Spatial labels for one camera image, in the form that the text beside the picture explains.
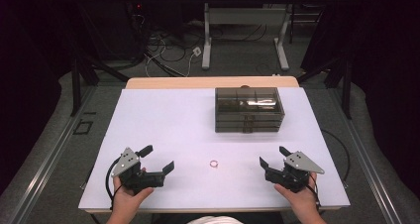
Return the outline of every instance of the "white table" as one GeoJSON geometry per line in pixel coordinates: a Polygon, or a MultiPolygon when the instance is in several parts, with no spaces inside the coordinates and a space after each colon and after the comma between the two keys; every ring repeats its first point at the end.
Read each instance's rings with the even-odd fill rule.
{"type": "Polygon", "coordinates": [[[202,68],[210,68],[211,53],[211,24],[266,24],[282,25],[278,33],[278,38],[274,38],[274,45],[277,51],[278,60],[282,70],[288,70],[289,66],[284,53],[283,42],[289,22],[290,13],[288,7],[283,8],[209,8],[204,4],[204,50],[202,68]]]}
{"type": "MultiPolygon", "coordinates": [[[[224,77],[222,86],[227,86],[229,79],[235,84],[253,84],[252,77],[224,77]]],[[[207,81],[205,77],[186,79],[193,80],[207,81]]],[[[212,84],[217,78],[208,80],[212,84]]],[[[285,111],[278,133],[215,133],[214,88],[123,89],[79,208],[92,213],[109,212],[111,201],[104,185],[109,165],[126,147],[139,151],[146,145],[153,145],[155,150],[141,159],[142,167],[160,171],[174,161],[175,169],[166,177],[164,187],[156,188],[142,203],[140,210],[144,212],[289,209],[287,200],[264,180],[259,161],[262,157],[271,167],[282,168],[279,146],[303,152],[325,171],[317,180],[323,208],[349,206],[303,88],[293,87],[289,78],[285,83],[281,77],[265,78],[266,83],[270,81],[292,86],[278,88],[285,111]],[[217,168],[210,166],[213,160],[219,163],[217,168]]]]}

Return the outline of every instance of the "electrical outlet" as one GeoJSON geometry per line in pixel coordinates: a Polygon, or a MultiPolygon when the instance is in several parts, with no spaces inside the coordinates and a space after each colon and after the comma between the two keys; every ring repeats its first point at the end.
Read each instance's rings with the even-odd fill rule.
{"type": "Polygon", "coordinates": [[[196,47],[194,50],[192,50],[195,54],[195,56],[200,56],[201,55],[201,50],[199,47],[196,47]]]}

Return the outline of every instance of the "hand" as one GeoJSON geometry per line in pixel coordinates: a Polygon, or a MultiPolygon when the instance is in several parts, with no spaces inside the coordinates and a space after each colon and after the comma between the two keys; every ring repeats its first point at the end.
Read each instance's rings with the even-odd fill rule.
{"type": "Polygon", "coordinates": [[[145,188],[137,195],[134,195],[132,190],[121,186],[120,177],[115,176],[114,182],[114,205],[111,217],[108,224],[111,223],[130,223],[136,215],[140,204],[152,193],[154,189],[151,187],[145,188]]]}
{"type": "MultiPolygon", "coordinates": [[[[311,176],[313,178],[309,178],[309,186],[314,189],[316,173],[311,172],[311,176]]],[[[309,188],[305,187],[297,193],[278,183],[274,188],[290,202],[291,209],[302,224],[326,223],[318,213],[315,194],[309,188]]]]}

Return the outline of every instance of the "black mount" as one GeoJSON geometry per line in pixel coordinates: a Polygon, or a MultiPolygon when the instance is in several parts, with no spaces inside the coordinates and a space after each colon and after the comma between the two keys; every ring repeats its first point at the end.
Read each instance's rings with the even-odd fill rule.
{"type": "Polygon", "coordinates": [[[286,157],[284,159],[283,170],[270,168],[268,163],[260,158],[260,165],[265,170],[265,180],[272,183],[279,183],[292,192],[298,192],[308,185],[311,171],[324,173],[321,168],[303,153],[296,152],[292,154],[284,147],[280,147],[279,149],[286,157]]]}
{"type": "Polygon", "coordinates": [[[134,191],[135,194],[147,187],[162,187],[164,178],[174,169],[174,162],[165,166],[162,171],[146,172],[142,170],[139,157],[143,158],[154,150],[149,145],[141,151],[134,153],[130,148],[126,148],[121,158],[114,168],[112,176],[120,177],[121,183],[134,191]]]}

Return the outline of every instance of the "table surface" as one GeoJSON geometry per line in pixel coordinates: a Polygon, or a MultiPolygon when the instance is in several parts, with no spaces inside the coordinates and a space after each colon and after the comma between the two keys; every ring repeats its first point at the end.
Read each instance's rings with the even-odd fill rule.
{"type": "Polygon", "coordinates": [[[306,94],[297,83],[290,83],[293,80],[276,76],[131,79],[122,91],[79,208],[109,212],[110,199],[104,185],[109,165],[126,147],[139,151],[147,145],[153,145],[154,151],[141,159],[142,167],[160,171],[174,161],[175,169],[166,177],[164,187],[156,188],[142,203],[140,210],[144,212],[289,209],[287,200],[264,180],[259,162],[262,157],[271,167],[282,168],[279,146],[303,152],[325,171],[317,180],[324,208],[349,206],[306,94]],[[286,86],[278,88],[286,114],[279,132],[215,133],[215,90],[201,86],[214,85],[217,79],[225,87],[253,85],[254,80],[262,78],[262,87],[286,86]],[[183,88],[165,89],[181,86],[182,80],[183,88]],[[193,88],[196,84],[190,82],[198,80],[200,88],[193,88]],[[218,161],[217,168],[210,166],[213,160],[218,161]]]}

